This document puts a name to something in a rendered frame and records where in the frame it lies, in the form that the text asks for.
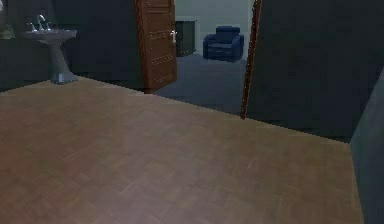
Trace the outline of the dark green cabinet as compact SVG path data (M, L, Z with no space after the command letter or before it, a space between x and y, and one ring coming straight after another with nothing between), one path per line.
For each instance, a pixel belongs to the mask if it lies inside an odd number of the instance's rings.
M193 54L195 48L195 22L176 22L176 56L184 57Z

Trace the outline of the brown wooden room door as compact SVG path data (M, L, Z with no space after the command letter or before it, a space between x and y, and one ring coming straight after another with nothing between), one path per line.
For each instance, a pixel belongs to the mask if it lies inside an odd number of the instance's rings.
M153 93L177 80L174 0L134 0L144 92Z

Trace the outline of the silver sink faucet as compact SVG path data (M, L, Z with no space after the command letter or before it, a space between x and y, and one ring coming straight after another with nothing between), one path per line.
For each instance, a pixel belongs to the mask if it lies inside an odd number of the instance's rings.
M35 25L32 22L29 23L29 25L31 26L32 32L51 31L49 22L45 19L45 17L42 14L39 14L37 16L37 23L38 23L38 27L35 27Z

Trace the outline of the brown wooden door frame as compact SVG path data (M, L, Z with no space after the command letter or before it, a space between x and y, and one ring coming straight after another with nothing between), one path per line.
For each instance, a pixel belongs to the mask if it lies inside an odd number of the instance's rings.
M254 57L255 57L255 49L257 44L257 36L258 36L258 30L259 30L259 21L260 21L262 3L263 3L263 0L253 0L251 31L250 31L250 37L249 37L246 73L244 77L242 105L241 105L241 111L240 111L240 117L242 119L246 118L246 113L247 113L247 106L249 101L252 72L254 67Z

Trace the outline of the grey pedestal sink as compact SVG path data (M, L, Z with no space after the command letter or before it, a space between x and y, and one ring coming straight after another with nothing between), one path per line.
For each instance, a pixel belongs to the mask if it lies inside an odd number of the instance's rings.
M76 37L76 30L53 29L25 31L22 35L26 39L36 40L49 46L53 63L53 74L51 76L52 83L61 85L77 80L77 77L68 68L61 50L62 43Z

